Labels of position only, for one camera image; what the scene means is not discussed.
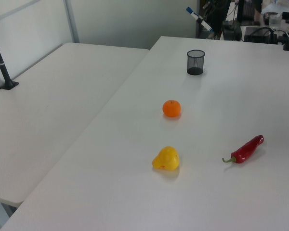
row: black pole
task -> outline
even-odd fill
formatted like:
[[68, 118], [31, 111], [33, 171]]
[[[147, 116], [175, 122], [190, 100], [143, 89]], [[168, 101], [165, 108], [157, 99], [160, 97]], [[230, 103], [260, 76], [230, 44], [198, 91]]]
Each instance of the black pole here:
[[237, 5], [237, 14], [236, 14], [236, 20], [239, 23], [242, 23], [242, 20], [243, 20], [243, 8], [244, 8], [244, 0], [239, 0], [239, 3]]
[[4, 81], [5, 81], [2, 89], [10, 90], [19, 84], [18, 82], [14, 82], [11, 80], [8, 70], [6, 69], [3, 58], [1, 56], [1, 53], [0, 53], [0, 70], [2, 72]]

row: yellow pepper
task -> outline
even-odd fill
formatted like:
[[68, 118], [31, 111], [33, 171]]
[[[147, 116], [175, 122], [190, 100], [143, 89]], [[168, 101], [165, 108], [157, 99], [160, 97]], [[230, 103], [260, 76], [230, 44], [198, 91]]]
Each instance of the yellow pepper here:
[[180, 158], [175, 148], [167, 146], [160, 150], [159, 154], [152, 161], [157, 169], [175, 170], [180, 164]]

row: orange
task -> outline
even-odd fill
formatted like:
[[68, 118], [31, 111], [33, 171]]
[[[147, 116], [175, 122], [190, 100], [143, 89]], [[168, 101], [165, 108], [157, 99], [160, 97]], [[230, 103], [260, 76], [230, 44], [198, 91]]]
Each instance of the orange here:
[[168, 117], [176, 117], [181, 112], [181, 105], [178, 101], [168, 100], [163, 105], [163, 112]]

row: red chili pepper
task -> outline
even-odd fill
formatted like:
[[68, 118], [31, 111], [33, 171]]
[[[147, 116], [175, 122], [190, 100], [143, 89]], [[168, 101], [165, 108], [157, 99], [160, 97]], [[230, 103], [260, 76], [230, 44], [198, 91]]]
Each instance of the red chili pepper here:
[[254, 139], [252, 139], [251, 141], [244, 144], [238, 150], [231, 153], [231, 159], [230, 160], [226, 161], [223, 158], [223, 161], [225, 163], [235, 162], [235, 163], [241, 164], [244, 161], [246, 161], [254, 153], [256, 148], [260, 144], [262, 144], [263, 141], [264, 141], [263, 135], [256, 136]]

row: marker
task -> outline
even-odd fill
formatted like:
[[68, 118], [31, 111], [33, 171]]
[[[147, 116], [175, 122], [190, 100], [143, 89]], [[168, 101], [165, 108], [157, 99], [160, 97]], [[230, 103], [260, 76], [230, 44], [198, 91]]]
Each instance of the marker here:
[[207, 24], [205, 21], [203, 21], [203, 18], [199, 15], [197, 15], [195, 12], [193, 12], [193, 10], [190, 7], [186, 8], [186, 11], [189, 12], [191, 14], [191, 16], [193, 16], [196, 21], [203, 25], [204, 28], [206, 28], [209, 32], [213, 31], [213, 29], [209, 26], [209, 24]]

